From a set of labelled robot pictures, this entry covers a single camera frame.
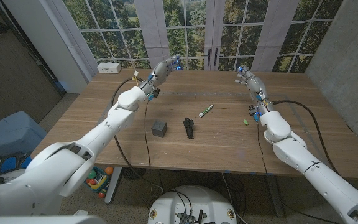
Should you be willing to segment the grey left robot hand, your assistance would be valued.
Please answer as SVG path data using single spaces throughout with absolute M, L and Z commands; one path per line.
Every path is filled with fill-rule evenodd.
M 180 62 L 180 58 L 181 55 L 176 54 L 158 63 L 149 75 L 147 83 L 155 88 L 165 82 L 172 71 L 182 70 L 183 66 Z

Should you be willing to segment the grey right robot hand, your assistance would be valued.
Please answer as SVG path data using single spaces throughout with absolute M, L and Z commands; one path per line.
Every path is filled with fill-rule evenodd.
M 250 93 L 250 97 L 254 102 L 254 110 L 259 115 L 275 111 L 273 103 L 269 100 L 266 87 L 263 81 L 254 75 L 248 67 L 238 67 L 237 76 L 239 80 L 236 83 L 245 85 Z

